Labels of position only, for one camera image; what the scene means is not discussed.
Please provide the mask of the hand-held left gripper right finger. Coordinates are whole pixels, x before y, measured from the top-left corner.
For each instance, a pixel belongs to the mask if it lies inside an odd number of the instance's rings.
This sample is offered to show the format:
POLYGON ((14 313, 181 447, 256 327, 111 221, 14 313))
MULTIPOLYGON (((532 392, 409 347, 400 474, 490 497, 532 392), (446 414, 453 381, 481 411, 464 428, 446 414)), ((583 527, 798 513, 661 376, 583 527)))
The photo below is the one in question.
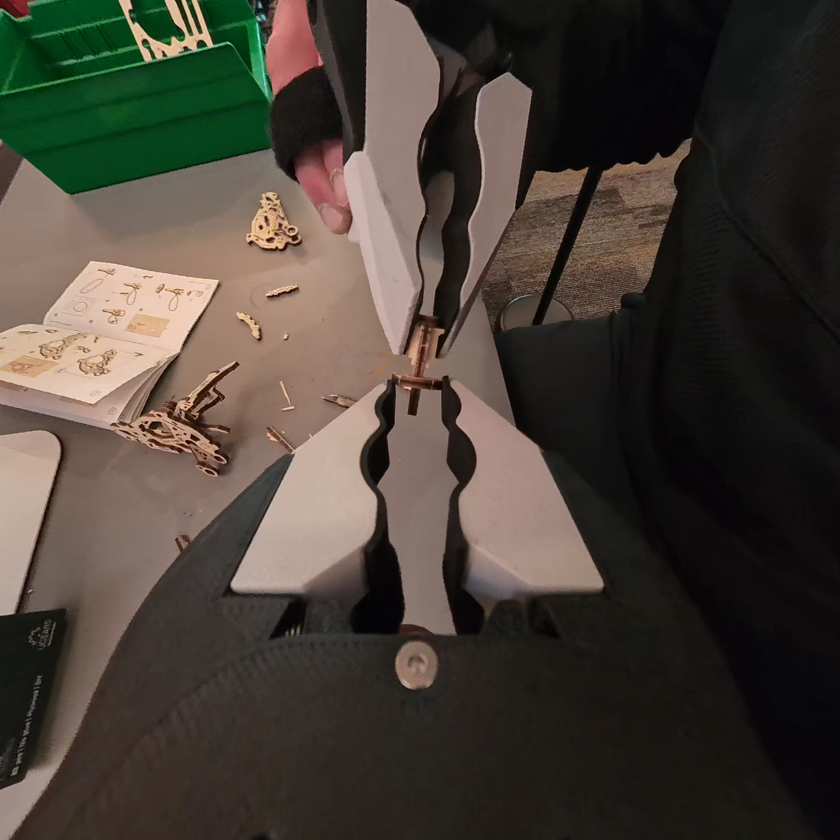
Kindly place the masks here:
POLYGON ((455 621, 483 621, 484 601, 599 594, 604 581, 539 446, 445 377, 448 504, 443 580, 455 621))

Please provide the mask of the round wooden wheel disc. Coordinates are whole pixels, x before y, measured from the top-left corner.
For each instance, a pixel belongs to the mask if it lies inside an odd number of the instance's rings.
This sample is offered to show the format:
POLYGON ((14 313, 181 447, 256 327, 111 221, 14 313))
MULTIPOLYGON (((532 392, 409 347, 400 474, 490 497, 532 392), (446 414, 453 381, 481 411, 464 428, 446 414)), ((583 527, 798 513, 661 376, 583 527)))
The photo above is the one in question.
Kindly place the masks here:
POLYGON ((439 392, 443 387, 442 380, 409 374, 392 374, 392 381, 407 392, 407 414, 412 417, 417 415, 423 392, 439 392))

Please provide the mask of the leftover plywood sheet frame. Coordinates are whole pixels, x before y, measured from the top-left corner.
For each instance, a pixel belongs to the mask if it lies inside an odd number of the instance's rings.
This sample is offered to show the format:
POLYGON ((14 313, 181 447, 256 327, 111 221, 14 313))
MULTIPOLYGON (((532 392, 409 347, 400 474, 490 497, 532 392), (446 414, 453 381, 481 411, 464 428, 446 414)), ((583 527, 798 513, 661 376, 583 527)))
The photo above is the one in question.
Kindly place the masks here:
POLYGON ((143 60, 147 62, 214 47, 198 1, 164 2, 164 7, 177 29, 177 33, 170 40, 159 40, 145 31, 132 1, 119 1, 119 5, 143 60))

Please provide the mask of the person's right hand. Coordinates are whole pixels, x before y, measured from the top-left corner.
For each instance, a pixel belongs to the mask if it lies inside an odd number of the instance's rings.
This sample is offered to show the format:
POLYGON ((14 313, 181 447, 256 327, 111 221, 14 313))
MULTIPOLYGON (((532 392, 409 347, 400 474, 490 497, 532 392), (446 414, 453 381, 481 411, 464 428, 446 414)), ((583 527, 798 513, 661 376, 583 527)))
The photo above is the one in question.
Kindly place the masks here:
MULTIPOLYGON (((279 94, 296 78, 321 66, 307 3, 276 2, 266 48, 266 68, 273 93, 279 94)), ((347 234, 352 213, 344 183, 341 138, 313 141, 301 147, 292 157, 292 167, 325 227, 336 235, 347 234)))

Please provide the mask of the wooden buggy model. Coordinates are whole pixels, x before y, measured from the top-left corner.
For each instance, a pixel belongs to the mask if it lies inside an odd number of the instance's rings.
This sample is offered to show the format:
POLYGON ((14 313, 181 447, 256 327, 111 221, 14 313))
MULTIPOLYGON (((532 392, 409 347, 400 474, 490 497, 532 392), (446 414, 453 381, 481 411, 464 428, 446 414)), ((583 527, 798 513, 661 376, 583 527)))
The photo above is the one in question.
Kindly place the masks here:
POLYGON ((239 367, 234 361, 211 372, 189 395, 179 401, 165 402, 160 408, 137 417, 131 423, 117 422, 110 428, 121 437, 167 454, 189 454, 196 467, 208 476, 218 476, 219 466, 228 464, 228 456, 214 433, 229 434, 224 425, 206 423, 203 415, 223 402, 219 383, 239 367))

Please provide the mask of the open instruction booklet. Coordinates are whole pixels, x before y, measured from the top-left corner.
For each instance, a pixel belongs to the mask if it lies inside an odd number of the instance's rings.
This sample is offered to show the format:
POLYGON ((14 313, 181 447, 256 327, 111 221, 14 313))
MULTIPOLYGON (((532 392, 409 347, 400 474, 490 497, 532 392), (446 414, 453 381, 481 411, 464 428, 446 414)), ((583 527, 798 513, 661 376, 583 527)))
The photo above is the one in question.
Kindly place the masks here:
POLYGON ((132 423, 218 285, 91 261, 41 322, 2 331, 2 406, 101 428, 132 423))

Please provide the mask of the black metal pole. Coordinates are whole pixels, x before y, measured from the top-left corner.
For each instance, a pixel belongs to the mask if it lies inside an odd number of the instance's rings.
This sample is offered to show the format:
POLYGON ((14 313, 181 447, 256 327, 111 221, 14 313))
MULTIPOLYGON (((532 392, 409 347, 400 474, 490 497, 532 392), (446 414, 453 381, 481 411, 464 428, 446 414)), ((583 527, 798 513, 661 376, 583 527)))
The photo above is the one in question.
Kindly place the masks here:
POLYGON ((498 315, 496 326, 499 333, 544 323, 552 324, 572 320, 571 310, 555 300, 554 295, 563 278, 603 172, 602 168, 594 166, 587 169, 542 291, 511 299, 498 315))

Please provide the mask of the white mat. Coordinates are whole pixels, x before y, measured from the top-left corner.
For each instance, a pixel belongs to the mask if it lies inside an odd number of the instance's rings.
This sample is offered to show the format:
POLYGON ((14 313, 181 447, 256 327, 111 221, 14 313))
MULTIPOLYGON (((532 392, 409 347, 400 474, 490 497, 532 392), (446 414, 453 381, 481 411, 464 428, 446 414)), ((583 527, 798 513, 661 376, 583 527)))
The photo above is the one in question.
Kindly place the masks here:
POLYGON ((60 464, 46 430, 1 436, 1 615, 16 613, 60 464))

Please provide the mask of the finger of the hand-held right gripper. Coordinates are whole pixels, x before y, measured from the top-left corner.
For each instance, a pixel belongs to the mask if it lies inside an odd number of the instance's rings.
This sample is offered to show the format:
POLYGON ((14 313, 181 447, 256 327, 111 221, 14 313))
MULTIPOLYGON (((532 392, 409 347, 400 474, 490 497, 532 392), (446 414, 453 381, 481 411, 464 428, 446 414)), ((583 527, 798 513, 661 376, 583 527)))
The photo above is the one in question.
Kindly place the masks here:
POLYGON ((364 144, 344 180, 378 318, 392 352, 403 354, 424 292, 419 166, 441 70, 411 10, 393 1, 367 3, 365 63, 364 144))
POLYGON ((453 348, 517 208, 532 91, 510 72, 451 99, 438 148, 454 191, 442 226, 436 356, 453 348))

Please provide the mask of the ornate wooden frame part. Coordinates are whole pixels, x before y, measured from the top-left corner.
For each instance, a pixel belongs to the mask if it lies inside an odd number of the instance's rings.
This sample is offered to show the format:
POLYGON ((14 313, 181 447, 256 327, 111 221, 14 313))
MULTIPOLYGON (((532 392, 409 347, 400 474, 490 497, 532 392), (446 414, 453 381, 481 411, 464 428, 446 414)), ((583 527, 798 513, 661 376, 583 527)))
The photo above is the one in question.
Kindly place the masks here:
POLYGON ((283 251, 301 245, 299 228, 289 221, 277 192, 261 194, 246 243, 265 251, 283 251))

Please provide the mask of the person's right forearm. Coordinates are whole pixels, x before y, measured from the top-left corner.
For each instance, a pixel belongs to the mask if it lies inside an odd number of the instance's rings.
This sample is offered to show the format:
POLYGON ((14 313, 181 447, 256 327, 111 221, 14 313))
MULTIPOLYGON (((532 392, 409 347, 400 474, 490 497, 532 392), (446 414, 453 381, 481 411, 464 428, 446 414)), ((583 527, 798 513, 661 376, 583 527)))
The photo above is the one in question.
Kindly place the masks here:
POLYGON ((731 2, 527 2, 518 69, 532 88, 532 167, 648 163, 690 136, 731 2))

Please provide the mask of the wooden cross-shaped part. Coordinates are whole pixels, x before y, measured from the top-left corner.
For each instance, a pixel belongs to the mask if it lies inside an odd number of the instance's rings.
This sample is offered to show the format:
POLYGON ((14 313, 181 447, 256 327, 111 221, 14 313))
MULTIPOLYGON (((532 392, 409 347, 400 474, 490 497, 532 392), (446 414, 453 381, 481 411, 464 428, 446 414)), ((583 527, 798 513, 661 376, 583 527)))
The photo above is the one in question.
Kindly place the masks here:
POLYGON ((442 333, 439 319, 435 316, 420 315, 416 318, 406 347, 406 356, 411 363, 414 377, 425 377, 429 362, 437 356, 442 333))

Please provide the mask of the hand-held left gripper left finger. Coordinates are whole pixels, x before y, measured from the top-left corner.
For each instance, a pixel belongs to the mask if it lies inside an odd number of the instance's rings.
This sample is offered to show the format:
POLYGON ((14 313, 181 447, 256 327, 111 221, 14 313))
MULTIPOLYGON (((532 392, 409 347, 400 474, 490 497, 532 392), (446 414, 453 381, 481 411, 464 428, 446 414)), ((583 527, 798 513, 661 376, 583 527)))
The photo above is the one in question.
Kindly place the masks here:
POLYGON ((397 616, 397 557, 379 487, 395 408, 395 385, 378 385, 290 457, 234 592, 336 602, 352 617, 397 616))

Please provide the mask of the green plastic bin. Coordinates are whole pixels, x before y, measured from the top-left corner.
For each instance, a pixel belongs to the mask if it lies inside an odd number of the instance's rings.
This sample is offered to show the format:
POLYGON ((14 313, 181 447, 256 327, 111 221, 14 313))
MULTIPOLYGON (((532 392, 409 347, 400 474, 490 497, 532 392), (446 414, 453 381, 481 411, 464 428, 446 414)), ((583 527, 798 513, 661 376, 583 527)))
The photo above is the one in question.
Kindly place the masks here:
MULTIPOLYGON (((210 49, 144 60, 119 2, 2 11, 1 137, 62 191, 270 147, 270 84, 251 2, 201 4, 210 49)), ((176 33, 165 2, 133 2, 145 31, 176 33)))

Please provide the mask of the dark model kit box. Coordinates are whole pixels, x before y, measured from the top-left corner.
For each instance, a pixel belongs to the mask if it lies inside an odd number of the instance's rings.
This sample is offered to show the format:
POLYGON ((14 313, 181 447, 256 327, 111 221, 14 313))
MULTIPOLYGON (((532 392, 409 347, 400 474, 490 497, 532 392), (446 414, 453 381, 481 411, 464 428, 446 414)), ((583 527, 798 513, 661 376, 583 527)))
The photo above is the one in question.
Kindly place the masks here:
POLYGON ((27 774, 67 629, 64 608, 1 617, 1 787, 27 774))

